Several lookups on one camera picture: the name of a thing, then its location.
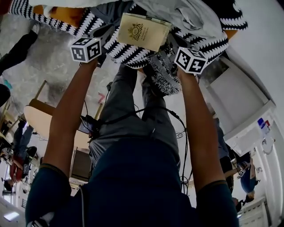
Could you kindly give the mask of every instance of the person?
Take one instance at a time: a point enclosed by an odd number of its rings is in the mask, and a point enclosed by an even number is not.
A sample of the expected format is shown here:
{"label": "person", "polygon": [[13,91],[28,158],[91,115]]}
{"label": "person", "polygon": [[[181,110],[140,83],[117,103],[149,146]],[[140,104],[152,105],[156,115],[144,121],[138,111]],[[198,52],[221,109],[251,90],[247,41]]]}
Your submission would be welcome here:
{"label": "person", "polygon": [[246,203],[252,202],[254,200],[254,188],[258,185],[258,180],[256,179],[256,170],[253,164],[253,159],[250,156],[250,152],[239,157],[236,154],[237,165],[245,172],[241,177],[241,186],[246,192]]}
{"label": "person", "polygon": [[17,64],[23,62],[27,55],[28,50],[32,44],[37,40],[40,30],[40,24],[36,21],[33,22],[32,28],[28,34],[24,35],[9,51],[0,59],[0,76],[6,69],[9,69]]}
{"label": "person", "polygon": [[[26,125],[26,122],[20,121],[18,124],[18,129],[15,131],[13,138],[13,156],[12,156],[12,165],[10,166],[10,178],[9,180],[4,180],[4,187],[7,191],[11,192],[13,185],[18,183],[24,177],[23,166],[26,159],[29,157],[27,150],[27,145],[29,144],[33,127],[30,125],[27,127],[23,133],[23,129]],[[36,147],[30,147],[29,153],[35,154]]]}
{"label": "person", "polygon": [[[217,129],[218,135],[218,153],[220,158],[220,164],[222,171],[224,173],[225,179],[227,181],[228,188],[230,192],[233,192],[234,189],[234,175],[240,171],[239,167],[233,168],[231,159],[229,157],[229,150],[228,145],[224,141],[224,132],[220,127],[219,119],[215,119],[215,126]],[[242,204],[244,202],[241,200],[239,201],[237,198],[233,197],[233,202],[236,207],[236,211],[239,212],[241,210]]]}
{"label": "person", "polygon": [[[97,61],[82,63],[53,112],[46,153],[33,181],[27,225],[45,226],[219,226],[237,227],[237,212],[222,172],[214,121],[196,78],[181,80],[197,208],[181,192],[177,139],[165,101],[144,81],[145,107],[103,125],[90,142],[95,166],[89,182],[71,197],[69,172],[74,137]],[[100,116],[109,122],[134,111],[137,71],[121,65]]]}

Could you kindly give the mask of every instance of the black and white cube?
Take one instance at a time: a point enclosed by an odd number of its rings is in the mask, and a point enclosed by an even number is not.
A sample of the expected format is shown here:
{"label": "black and white cube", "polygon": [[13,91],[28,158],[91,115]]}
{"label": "black and white cube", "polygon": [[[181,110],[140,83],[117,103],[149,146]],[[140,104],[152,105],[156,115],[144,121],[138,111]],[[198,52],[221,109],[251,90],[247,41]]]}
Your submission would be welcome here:
{"label": "black and white cube", "polygon": [[202,51],[180,47],[174,62],[186,73],[201,74],[207,58]]}
{"label": "black and white cube", "polygon": [[101,39],[80,38],[70,47],[73,61],[88,63],[102,54]]}

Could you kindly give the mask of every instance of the gold emblem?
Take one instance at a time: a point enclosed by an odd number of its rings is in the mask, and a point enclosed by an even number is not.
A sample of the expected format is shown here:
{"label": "gold emblem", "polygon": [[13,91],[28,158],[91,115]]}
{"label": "gold emblem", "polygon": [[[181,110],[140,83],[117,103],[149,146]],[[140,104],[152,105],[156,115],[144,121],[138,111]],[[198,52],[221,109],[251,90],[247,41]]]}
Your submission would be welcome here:
{"label": "gold emblem", "polygon": [[134,23],[132,24],[133,27],[130,27],[128,29],[128,33],[130,34],[129,37],[139,41],[139,38],[140,38],[140,35],[141,35],[141,32],[142,32],[142,28],[143,28],[143,24],[142,23]]}

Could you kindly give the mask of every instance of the white cloth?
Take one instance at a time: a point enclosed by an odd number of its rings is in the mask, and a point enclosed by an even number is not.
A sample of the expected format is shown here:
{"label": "white cloth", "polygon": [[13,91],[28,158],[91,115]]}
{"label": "white cloth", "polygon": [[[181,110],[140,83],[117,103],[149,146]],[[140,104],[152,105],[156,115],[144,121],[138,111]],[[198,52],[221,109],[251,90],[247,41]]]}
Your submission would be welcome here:
{"label": "white cloth", "polygon": [[182,32],[207,37],[223,37],[220,20],[202,0],[134,0],[147,15],[166,20]]}
{"label": "white cloth", "polygon": [[100,4],[105,4],[109,2],[115,2],[118,0],[29,0],[28,3],[31,6],[35,5],[48,5],[57,7],[69,7],[69,8],[85,8],[85,7],[95,7]]}

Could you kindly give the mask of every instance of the forearm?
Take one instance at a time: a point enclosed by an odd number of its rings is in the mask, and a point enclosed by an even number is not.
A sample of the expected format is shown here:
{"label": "forearm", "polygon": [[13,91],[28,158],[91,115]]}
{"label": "forearm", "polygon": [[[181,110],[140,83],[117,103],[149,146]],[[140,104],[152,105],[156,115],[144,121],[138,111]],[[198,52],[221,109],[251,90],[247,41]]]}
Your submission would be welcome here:
{"label": "forearm", "polygon": [[199,191],[213,181],[225,179],[217,151],[217,132],[195,77],[183,72],[179,78],[185,102],[194,185]]}
{"label": "forearm", "polygon": [[225,178],[227,178],[229,176],[235,175],[237,172],[238,172],[238,170],[235,168],[235,169],[232,169],[232,170],[225,172],[224,176],[225,176]]}
{"label": "forearm", "polygon": [[51,120],[43,162],[61,169],[69,177],[74,138],[80,125],[84,100],[96,62],[83,64],[57,105]]}
{"label": "forearm", "polygon": [[53,113],[50,136],[62,133],[75,135],[94,69],[92,65],[83,64],[76,72]]}

